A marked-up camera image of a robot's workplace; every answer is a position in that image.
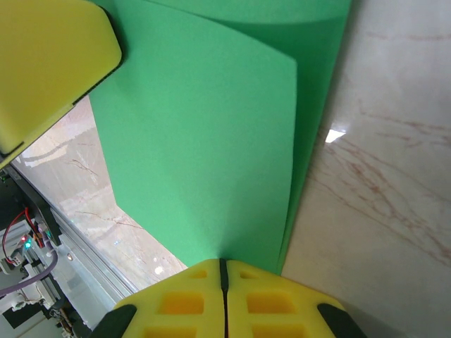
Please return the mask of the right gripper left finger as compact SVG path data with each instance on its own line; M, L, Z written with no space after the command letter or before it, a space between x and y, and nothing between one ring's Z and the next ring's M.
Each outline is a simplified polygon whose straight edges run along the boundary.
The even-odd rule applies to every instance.
M198 263L122 300L91 337L225 337L218 259Z

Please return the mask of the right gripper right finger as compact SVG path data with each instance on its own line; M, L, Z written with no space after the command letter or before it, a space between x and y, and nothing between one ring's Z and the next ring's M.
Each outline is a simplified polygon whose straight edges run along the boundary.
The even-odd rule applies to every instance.
M229 337L365 337L333 297L241 261L225 262Z

